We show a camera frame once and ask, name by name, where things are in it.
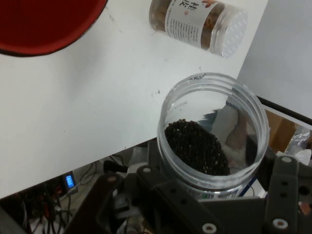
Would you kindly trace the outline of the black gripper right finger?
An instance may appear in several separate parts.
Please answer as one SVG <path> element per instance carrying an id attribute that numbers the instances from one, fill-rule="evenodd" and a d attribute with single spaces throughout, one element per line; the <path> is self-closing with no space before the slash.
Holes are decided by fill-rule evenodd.
<path id="1" fill-rule="evenodd" d="M 267 148 L 256 177 L 267 191 L 263 233 L 310 234 L 312 214 L 305 214 L 299 204 L 312 206 L 311 166 Z"/>

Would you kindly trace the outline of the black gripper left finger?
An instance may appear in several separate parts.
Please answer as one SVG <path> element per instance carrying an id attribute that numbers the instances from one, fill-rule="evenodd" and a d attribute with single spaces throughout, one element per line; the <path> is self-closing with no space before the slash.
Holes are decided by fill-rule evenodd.
<path id="1" fill-rule="evenodd" d="M 133 173 L 100 176 L 66 228 L 68 234 L 221 234 L 221 222 L 159 170 L 156 141 Z"/>

